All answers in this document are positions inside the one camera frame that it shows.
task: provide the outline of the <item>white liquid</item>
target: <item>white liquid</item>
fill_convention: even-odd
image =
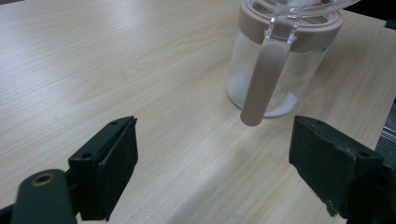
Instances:
[[[230,77],[228,81],[228,95],[239,108],[242,108],[245,102],[250,78],[251,76],[248,75],[238,75]],[[264,116],[271,118],[285,115],[297,106],[297,102],[298,99],[295,94],[286,91],[281,85],[277,84]]]

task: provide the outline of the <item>table surface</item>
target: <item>table surface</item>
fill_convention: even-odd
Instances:
[[[113,119],[139,163],[109,223],[345,223],[288,162],[295,114],[375,148],[396,95],[396,32],[345,23],[297,110],[247,127],[226,93],[240,0],[0,6],[0,206]]]

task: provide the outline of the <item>beige lid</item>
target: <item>beige lid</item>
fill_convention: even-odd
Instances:
[[[264,39],[264,31],[268,30],[272,14],[261,14],[256,7],[265,9],[255,0],[244,0],[239,11],[238,27],[247,38],[261,44]],[[343,17],[336,11],[323,19],[325,21],[320,24],[300,22],[294,35],[296,39],[290,50],[308,52],[329,47],[343,24]]]

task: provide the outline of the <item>wooden table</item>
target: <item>wooden table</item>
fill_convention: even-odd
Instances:
[[[396,32],[345,24],[300,107],[245,126],[226,94],[240,0],[0,6],[0,206],[113,119],[139,163],[109,223],[345,223],[288,162],[295,114],[375,148],[396,95]]]

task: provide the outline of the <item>black mechanical part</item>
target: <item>black mechanical part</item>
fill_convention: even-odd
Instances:
[[[70,169],[26,178],[17,201],[0,210],[0,224],[109,220],[137,164],[136,119],[107,124],[69,158]]]
[[[320,120],[294,119],[290,163],[332,216],[348,218],[349,224],[373,223],[387,198],[390,169],[383,161],[378,153]]]

